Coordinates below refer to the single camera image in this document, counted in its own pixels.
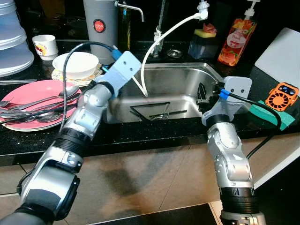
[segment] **plastic food container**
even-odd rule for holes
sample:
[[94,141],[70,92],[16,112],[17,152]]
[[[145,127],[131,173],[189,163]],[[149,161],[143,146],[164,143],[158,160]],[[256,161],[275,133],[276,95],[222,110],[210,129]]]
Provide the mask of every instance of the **plastic food container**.
[[[52,65],[55,69],[62,71],[68,53],[56,57]],[[97,67],[99,59],[97,56],[87,52],[75,52],[67,62],[66,77],[69,79],[83,79],[90,76]]]
[[0,51],[0,77],[16,74],[28,68],[34,60],[27,43]]
[[0,50],[8,49],[26,40],[24,29],[20,26],[15,12],[0,16]]
[[15,9],[14,0],[2,0],[0,3],[0,15],[12,13]]

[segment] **faucet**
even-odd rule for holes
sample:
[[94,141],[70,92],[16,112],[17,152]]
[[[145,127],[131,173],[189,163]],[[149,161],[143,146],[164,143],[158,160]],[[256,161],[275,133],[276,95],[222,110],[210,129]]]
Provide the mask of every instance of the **faucet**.
[[[161,24],[162,24],[162,21],[163,21],[163,17],[164,17],[164,13],[165,13],[165,2],[166,0],[162,0],[162,3],[161,3],[161,9],[160,9],[160,15],[159,15],[159,21],[158,21],[158,26],[156,27],[156,32],[154,33],[154,42],[156,40],[158,40],[161,35],[162,35],[162,32],[161,32]],[[210,5],[206,2],[206,0],[200,0],[200,3],[197,7],[199,13],[200,13],[200,18],[199,20],[205,20],[207,19],[207,16],[208,16],[208,11],[207,11],[207,8],[209,7]],[[151,52],[152,56],[154,58],[158,57],[158,53],[161,51],[163,47],[163,40],[160,41],[153,49],[153,51]]]
[[[161,24],[163,22],[163,17],[164,17],[164,12],[165,12],[165,2],[166,2],[166,0],[162,0],[158,26],[156,27],[156,32],[154,33],[154,41],[156,41],[162,35]],[[161,51],[162,47],[163,47],[163,41],[159,42],[155,46],[155,48],[153,49],[153,52],[152,52],[152,56],[155,58],[158,57],[158,53]]]
[[140,8],[135,7],[135,6],[129,6],[129,5],[126,4],[125,1],[123,1],[123,4],[119,3],[118,1],[115,1],[115,6],[116,7],[129,8],[129,9],[133,9],[133,10],[139,11],[141,13],[142,22],[145,22],[144,13],[143,13],[143,11]]

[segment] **pink plate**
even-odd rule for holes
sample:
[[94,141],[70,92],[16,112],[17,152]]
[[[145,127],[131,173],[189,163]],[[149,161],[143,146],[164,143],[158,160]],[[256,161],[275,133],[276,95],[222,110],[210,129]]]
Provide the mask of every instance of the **pink plate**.
[[[71,83],[67,83],[67,87],[73,86]],[[45,80],[45,81],[37,81],[33,83],[28,83],[26,85],[23,85],[9,94],[7,94],[2,101],[11,100],[12,103],[16,104],[26,104],[34,101],[38,101],[43,98],[47,98],[50,96],[57,96],[62,91],[62,81],[54,81],[54,80]],[[59,102],[62,98],[55,98],[51,99],[45,102],[42,102],[40,104],[33,105],[31,107],[26,108],[26,111],[33,110],[37,107],[48,105],[51,103]],[[67,117],[72,115],[74,109],[71,109],[67,112]],[[16,131],[38,131],[38,130],[44,130],[47,128],[54,127],[58,124],[60,124],[62,119],[48,122],[48,123],[40,123],[36,120],[32,122],[27,123],[16,123],[16,124],[3,124],[3,126]]]

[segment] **white hose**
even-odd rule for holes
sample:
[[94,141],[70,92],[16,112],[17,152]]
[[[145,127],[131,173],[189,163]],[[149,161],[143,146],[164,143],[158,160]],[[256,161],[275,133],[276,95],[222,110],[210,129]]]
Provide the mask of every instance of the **white hose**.
[[137,85],[137,87],[141,90],[141,92],[144,94],[144,96],[146,96],[146,93],[143,89],[143,87],[140,85],[140,83],[137,81],[137,79],[133,76],[132,77],[133,81],[135,82],[135,84]]
[[139,84],[139,82],[133,77],[136,85],[141,89],[145,97],[148,97],[148,92],[146,89],[146,84],[145,84],[145,79],[144,79],[144,69],[145,69],[145,64],[147,61],[147,58],[149,57],[152,49],[162,40],[164,39],[167,35],[169,35],[171,32],[173,32],[175,29],[180,27],[182,24],[186,23],[187,21],[190,21],[192,19],[199,19],[200,18],[200,13],[196,13],[192,16],[189,16],[188,18],[180,21],[178,24],[174,25],[171,29],[169,29],[166,33],[164,33],[159,39],[157,39],[151,47],[148,49],[143,61],[142,61],[142,68],[141,68],[141,81],[142,81],[142,86]]

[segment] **mug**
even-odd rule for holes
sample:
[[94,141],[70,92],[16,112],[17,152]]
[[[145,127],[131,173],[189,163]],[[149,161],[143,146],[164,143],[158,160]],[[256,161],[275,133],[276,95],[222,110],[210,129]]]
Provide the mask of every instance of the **mug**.
[[58,56],[55,36],[50,34],[42,34],[34,36],[32,42],[37,54],[42,60],[53,60]]

